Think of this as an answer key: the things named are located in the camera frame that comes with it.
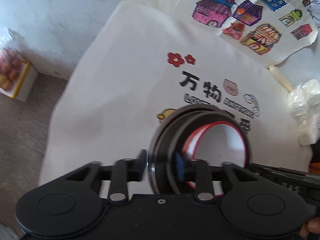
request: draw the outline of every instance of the purple drawn house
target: purple drawn house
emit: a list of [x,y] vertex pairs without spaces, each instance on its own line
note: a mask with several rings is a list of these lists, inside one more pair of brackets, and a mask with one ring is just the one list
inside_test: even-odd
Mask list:
[[233,17],[248,26],[252,26],[261,20],[262,9],[263,6],[245,0],[237,7]]
[[235,0],[201,0],[192,17],[205,25],[220,28],[232,16],[231,7]]

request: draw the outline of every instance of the plastic bag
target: plastic bag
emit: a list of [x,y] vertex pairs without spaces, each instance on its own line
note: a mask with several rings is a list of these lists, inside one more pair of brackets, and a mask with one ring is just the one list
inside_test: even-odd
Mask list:
[[300,84],[288,95],[288,108],[298,122],[298,141],[310,145],[320,137],[320,82],[311,79]]
[[12,96],[28,63],[24,62],[17,44],[7,28],[0,30],[0,92]]

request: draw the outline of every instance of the wooden floor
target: wooden floor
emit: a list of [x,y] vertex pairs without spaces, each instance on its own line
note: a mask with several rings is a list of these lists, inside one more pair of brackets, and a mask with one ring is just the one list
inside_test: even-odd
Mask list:
[[0,223],[20,236],[15,203],[37,186],[50,116],[66,84],[40,74],[27,103],[0,93]]

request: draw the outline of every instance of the white wall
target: white wall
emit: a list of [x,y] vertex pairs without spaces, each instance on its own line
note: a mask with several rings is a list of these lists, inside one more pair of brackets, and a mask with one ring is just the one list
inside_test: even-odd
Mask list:
[[0,0],[0,26],[39,72],[68,79],[120,1]]

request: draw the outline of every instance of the red flower print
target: red flower print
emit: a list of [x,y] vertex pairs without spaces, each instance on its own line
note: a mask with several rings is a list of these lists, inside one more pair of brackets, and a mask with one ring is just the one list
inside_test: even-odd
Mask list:
[[184,58],[186,59],[186,62],[188,64],[194,65],[196,62],[196,59],[194,57],[192,57],[190,54],[186,55]]
[[172,52],[168,53],[168,62],[175,67],[179,67],[181,64],[184,63],[183,58],[181,58],[181,55],[176,53],[173,54]]

